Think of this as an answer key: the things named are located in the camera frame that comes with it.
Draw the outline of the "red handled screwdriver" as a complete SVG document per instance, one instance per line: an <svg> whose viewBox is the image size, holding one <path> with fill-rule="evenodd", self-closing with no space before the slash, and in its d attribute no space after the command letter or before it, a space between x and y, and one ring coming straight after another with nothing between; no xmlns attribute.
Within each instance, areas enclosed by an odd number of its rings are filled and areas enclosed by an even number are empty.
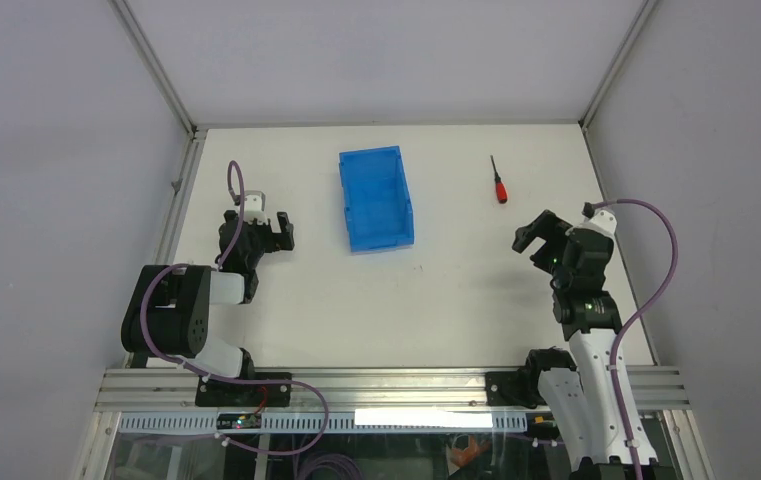
<svg viewBox="0 0 761 480"><path fill-rule="evenodd" d="M499 204L501 205L506 204L508 202L508 193L502 181L502 177L500 176L497 170L493 155L490 156L490 162L491 162L492 170L493 170L493 180L495 185L496 199Z"/></svg>

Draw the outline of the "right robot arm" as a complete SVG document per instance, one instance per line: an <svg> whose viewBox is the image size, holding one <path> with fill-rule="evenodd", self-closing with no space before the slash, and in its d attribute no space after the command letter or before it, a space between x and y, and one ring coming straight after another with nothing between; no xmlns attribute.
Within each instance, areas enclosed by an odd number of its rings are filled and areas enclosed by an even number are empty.
<svg viewBox="0 0 761 480"><path fill-rule="evenodd" d="M573 479L674 479L641 425L623 358L626 331L604 288L617 221L589 208L572 225L550 210L520 227L512 245L542 246L533 265L551 277L553 312L567 349L532 350L521 372L527 389L556 420Z"/></svg>

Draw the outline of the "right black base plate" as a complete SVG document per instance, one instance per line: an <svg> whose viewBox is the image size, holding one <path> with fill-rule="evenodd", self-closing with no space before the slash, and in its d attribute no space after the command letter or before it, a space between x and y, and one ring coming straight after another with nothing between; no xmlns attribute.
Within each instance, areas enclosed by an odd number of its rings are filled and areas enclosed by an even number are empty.
<svg viewBox="0 0 761 480"><path fill-rule="evenodd" d="M514 371L489 371L484 375L487 404L536 409L545 405L538 391L538 375L524 367Z"/></svg>

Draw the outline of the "aluminium front rail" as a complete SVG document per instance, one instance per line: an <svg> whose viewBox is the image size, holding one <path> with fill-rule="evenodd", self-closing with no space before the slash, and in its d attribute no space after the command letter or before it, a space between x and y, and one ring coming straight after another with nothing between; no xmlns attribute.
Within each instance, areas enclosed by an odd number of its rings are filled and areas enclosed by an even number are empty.
<svg viewBox="0 0 761 480"><path fill-rule="evenodd" d="M514 371L485 368L295 368L288 407L316 411L324 397L333 412L361 408L484 410L484 375ZM99 387L97 412L156 412L202 409L194 404L199 377L174 368L109 369Z"/></svg>

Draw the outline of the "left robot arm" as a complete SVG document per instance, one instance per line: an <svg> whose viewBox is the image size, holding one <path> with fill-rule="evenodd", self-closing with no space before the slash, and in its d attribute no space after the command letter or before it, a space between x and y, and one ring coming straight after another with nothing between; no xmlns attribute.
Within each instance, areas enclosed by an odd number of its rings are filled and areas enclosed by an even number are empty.
<svg viewBox="0 0 761 480"><path fill-rule="evenodd" d="M259 284L262 257L294 249L294 226L288 214L276 214L279 230L256 212L243 223L228 210L219 227L222 268L182 264L142 268L125 316L120 338L129 353L157 357L185 367L205 380L257 380L250 353L209 332L212 305L252 302Z"/></svg>

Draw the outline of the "right aluminium frame post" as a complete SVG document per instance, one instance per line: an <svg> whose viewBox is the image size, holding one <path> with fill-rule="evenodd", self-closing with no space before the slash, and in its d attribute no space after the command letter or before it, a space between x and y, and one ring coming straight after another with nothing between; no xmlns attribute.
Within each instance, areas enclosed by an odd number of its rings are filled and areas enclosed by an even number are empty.
<svg viewBox="0 0 761 480"><path fill-rule="evenodd" d="M611 59L591 100L580 117L579 126L583 133L586 133L593 123L601 104L605 100L613 82L616 80L624 63L627 61L628 56L632 52L635 43L650 20L658 3L658 0L643 0L641 2L638 11L616 50L615 55Z"/></svg>

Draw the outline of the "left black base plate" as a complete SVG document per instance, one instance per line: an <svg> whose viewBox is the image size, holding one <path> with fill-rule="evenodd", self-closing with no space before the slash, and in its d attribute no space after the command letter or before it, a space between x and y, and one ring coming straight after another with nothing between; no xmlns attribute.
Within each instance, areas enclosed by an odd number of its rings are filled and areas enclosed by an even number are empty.
<svg viewBox="0 0 761 480"><path fill-rule="evenodd" d="M288 407L291 400L292 374L285 371L262 372L257 380L273 381L266 385L237 385L209 380L198 382L194 404L197 407L251 409L265 404L266 407Z"/></svg>

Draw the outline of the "aluminium frame post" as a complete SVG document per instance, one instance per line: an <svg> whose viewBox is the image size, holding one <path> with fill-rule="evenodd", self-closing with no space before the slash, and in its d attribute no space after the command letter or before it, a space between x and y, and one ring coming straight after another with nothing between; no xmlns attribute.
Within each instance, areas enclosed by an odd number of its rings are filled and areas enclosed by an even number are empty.
<svg viewBox="0 0 761 480"><path fill-rule="evenodd" d="M131 4L126 0L109 0L108 3L117 15L122 28L132 42L145 69L151 75L172 114L186 134L189 137L193 137L197 132L197 127L169 79Z"/></svg>
<svg viewBox="0 0 761 480"><path fill-rule="evenodd" d="M611 59L591 100L580 117L579 126L583 133L586 133L593 123L601 104L605 100L613 82L616 80L624 63L627 61L628 56L632 52L635 43L650 20L658 3L658 0L643 0L641 2L638 11L616 50L615 55Z"/></svg>

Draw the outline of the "blue plastic bin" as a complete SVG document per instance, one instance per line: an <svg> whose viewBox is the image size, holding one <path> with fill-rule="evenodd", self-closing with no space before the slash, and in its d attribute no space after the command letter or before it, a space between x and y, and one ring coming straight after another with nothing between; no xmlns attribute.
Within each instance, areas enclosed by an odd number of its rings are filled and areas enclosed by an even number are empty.
<svg viewBox="0 0 761 480"><path fill-rule="evenodd" d="M398 146L341 152L339 174L353 253L414 244L414 212Z"/></svg>

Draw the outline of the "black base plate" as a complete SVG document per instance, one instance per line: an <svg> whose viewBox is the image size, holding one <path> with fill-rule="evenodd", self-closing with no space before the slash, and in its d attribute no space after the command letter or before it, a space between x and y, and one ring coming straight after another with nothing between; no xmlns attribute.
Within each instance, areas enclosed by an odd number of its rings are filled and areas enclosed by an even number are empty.
<svg viewBox="0 0 761 480"><path fill-rule="evenodd" d="M292 374L285 371L262 372L257 380L273 381L266 385L237 385L209 380L198 382L194 404L197 407L251 409L265 404L266 407L288 407L291 400Z"/></svg>
<svg viewBox="0 0 761 480"><path fill-rule="evenodd" d="M538 391L538 375L524 367L514 371L489 371L484 375L487 404L536 409L545 405Z"/></svg>

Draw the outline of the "orange object under table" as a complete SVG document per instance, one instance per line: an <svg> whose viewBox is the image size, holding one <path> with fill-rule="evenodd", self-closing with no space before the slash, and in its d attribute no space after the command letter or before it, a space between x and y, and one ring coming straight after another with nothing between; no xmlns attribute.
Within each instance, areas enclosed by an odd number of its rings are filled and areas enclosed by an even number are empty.
<svg viewBox="0 0 761 480"><path fill-rule="evenodd" d="M453 436L446 444L448 472L453 474L491 449L492 442L472 434Z"/></svg>

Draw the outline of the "left aluminium frame post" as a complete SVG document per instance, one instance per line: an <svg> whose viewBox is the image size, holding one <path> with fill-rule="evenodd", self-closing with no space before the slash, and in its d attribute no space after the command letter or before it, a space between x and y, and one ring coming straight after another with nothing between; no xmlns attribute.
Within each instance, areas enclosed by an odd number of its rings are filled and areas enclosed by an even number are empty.
<svg viewBox="0 0 761 480"><path fill-rule="evenodd" d="M189 137L193 137L197 132L197 127L169 79L131 4L126 0L109 0L108 3L117 15L122 28L132 42L145 69L151 75L172 114L186 134Z"/></svg>

